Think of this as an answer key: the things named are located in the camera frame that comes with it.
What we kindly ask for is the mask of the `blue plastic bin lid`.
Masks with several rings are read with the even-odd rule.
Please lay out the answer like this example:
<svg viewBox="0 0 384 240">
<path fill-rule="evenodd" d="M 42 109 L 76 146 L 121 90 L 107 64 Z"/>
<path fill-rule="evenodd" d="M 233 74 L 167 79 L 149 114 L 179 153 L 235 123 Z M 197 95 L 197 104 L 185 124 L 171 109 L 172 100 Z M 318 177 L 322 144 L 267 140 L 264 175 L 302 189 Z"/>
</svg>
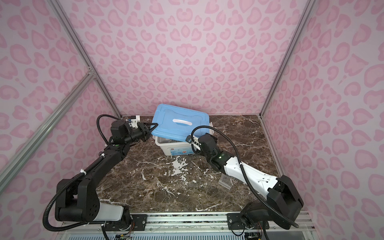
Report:
<svg viewBox="0 0 384 240">
<path fill-rule="evenodd" d="M 196 127 L 211 123 L 206 113 L 166 104 L 158 105 L 152 122 L 158 124 L 153 136 L 178 142 L 185 142 Z"/>
</svg>

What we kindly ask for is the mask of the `clear plastic test tube rack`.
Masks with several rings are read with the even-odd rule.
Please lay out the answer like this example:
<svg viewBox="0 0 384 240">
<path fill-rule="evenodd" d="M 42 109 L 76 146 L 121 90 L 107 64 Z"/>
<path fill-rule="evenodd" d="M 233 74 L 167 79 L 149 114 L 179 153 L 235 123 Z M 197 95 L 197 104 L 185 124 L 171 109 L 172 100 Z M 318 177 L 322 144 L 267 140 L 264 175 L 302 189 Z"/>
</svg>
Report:
<svg viewBox="0 0 384 240">
<path fill-rule="evenodd" d="M 226 188 L 227 190 L 231 190 L 233 187 L 233 182 L 229 176 L 222 174 L 221 178 L 219 179 L 219 185 Z"/>
</svg>

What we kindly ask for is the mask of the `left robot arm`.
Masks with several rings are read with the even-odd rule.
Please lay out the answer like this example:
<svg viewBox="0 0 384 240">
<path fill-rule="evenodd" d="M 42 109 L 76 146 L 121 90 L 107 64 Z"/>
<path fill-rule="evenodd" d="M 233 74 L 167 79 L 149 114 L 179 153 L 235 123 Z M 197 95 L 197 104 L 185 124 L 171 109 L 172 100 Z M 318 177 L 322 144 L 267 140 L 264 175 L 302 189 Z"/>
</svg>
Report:
<svg viewBox="0 0 384 240">
<path fill-rule="evenodd" d="M 97 187 L 110 170 L 125 159 L 131 147 L 152 136 L 157 123 L 116 120 L 111 126 L 111 137 L 100 156 L 72 179 L 59 182 L 55 201 L 55 218 L 61 222 L 117 222 L 129 226 L 129 208 L 103 204 Z"/>
</svg>

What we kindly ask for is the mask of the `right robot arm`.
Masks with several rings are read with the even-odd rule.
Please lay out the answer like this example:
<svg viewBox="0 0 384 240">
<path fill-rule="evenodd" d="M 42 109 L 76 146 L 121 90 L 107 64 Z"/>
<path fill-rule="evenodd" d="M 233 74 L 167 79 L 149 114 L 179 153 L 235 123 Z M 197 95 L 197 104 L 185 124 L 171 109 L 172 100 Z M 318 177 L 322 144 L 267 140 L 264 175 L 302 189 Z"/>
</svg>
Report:
<svg viewBox="0 0 384 240">
<path fill-rule="evenodd" d="M 269 221 L 285 230 L 299 227 L 296 219 L 304 201 L 288 176 L 272 176 L 245 164 L 235 145 L 232 146 L 233 154 L 224 151 L 211 134 L 193 137 L 191 144 L 214 170 L 245 183 L 255 195 L 256 200 L 246 204 L 240 213 L 245 228 L 251 229 L 256 224 Z"/>
</svg>

